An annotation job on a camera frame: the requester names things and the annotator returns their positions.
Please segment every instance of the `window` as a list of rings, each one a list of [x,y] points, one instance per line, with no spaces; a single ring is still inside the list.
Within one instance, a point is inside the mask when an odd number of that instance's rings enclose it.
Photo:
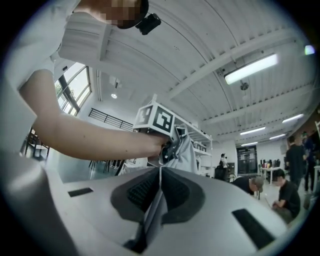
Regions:
[[[89,68],[75,63],[63,77],[54,83],[58,103],[63,112],[76,116],[91,93]]]

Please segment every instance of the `ceiling light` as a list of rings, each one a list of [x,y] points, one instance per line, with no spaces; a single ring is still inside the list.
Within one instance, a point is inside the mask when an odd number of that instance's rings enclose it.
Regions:
[[[296,120],[296,119],[302,118],[303,116],[304,116],[304,114],[298,114],[298,115],[295,115],[293,117],[290,117],[288,119],[283,120],[282,123],[286,123],[286,122],[289,122],[289,121],[292,121],[292,120]]]
[[[258,132],[258,131],[262,131],[262,130],[264,130],[264,129],[266,129],[266,127],[261,127],[261,128],[254,129],[254,130],[247,130],[247,131],[241,132],[240,135],[245,135],[245,134],[250,134],[250,133]]]
[[[255,144],[258,144],[258,142],[252,142],[252,143],[242,144],[241,147],[250,146],[250,145],[255,145]]]
[[[278,136],[271,137],[269,140],[277,139],[277,138],[280,138],[280,137],[283,137],[283,136],[286,136],[286,134],[281,134],[281,135],[278,135]]]
[[[257,60],[251,64],[245,65],[236,71],[224,76],[224,79],[228,85],[239,81],[242,78],[248,77],[258,71],[269,68],[278,63],[278,57],[276,54]]]
[[[306,45],[304,47],[304,54],[305,55],[310,55],[310,54],[314,54],[316,51],[315,51],[315,48],[312,47],[312,45]]]

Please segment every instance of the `black and white pattern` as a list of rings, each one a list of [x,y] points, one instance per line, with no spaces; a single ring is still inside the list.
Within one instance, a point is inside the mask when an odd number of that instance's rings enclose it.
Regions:
[[[147,125],[150,119],[151,110],[153,106],[147,106],[139,110],[136,126]]]
[[[153,120],[153,126],[170,133],[173,124],[174,116],[161,107],[158,107]]]

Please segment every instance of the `black rectangular strip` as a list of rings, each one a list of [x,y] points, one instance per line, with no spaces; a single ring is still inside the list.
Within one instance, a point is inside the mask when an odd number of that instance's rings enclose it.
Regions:
[[[246,209],[235,210],[232,214],[258,249],[267,246],[275,240]]]
[[[90,187],[86,187],[86,188],[69,191],[68,193],[69,193],[69,196],[73,198],[73,197],[82,196],[84,194],[88,194],[91,192],[93,192],[93,190]]]

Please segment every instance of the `railing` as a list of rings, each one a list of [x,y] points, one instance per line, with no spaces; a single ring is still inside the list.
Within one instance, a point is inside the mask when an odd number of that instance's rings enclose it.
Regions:
[[[133,125],[131,123],[122,121],[114,116],[103,113],[95,108],[91,108],[89,117],[125,131],[131,132],[133,130]]]

